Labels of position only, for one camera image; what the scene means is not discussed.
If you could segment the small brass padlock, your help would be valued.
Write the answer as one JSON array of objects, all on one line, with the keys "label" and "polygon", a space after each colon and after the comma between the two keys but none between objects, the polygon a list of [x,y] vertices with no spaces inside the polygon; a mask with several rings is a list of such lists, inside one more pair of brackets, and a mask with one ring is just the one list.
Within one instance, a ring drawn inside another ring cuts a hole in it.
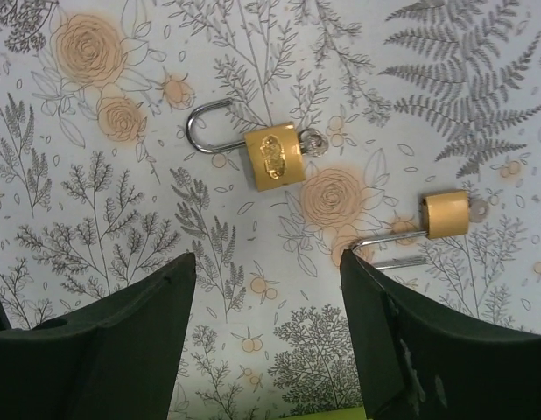
[{"label": "small brass padlock", "polygon": [[199,152],[215,155],[244,148],[248,151],[258,191],[263,192],[304,181],[304,156],[320,158],[327,153],[329,142],[314,128],[298,130],[291,122],[282,123],[243,134],[243,139],[221,145],[202,143],[194,134],[194,125],[206,113],[229,108],[230,98],[202,104],[186,119],[187,141]]},{"label": "small brass padlock", "polygon": [[468,233],[472,202],[466,190],[456,189],[422,195],[419,205],[421,225],[418,230],[357,237],[343,252],[339,269],[341,270],[345,261],[350,258],[363,262],[358,251],[370,246],[422,237],[432,241]]}]

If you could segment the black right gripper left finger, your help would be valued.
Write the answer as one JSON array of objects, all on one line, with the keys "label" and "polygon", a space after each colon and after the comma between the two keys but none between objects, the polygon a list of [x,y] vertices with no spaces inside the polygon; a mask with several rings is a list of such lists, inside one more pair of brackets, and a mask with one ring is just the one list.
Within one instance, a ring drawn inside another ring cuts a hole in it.
[{"label": "black right gripper left finger", "polygon": [[195,290],[195,257],[31,330],[0,303],[0,419],[165,419]]}]

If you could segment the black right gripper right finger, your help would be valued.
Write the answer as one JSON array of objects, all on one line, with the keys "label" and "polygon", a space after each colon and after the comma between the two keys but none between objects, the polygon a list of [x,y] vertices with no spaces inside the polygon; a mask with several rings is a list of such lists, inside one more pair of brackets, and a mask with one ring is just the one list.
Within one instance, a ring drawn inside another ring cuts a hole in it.
[{"label": "black right gripper right finger", "polygon": [[341,291],[371,419],[541,419],[541,335],[471,318],[346,250]]}]

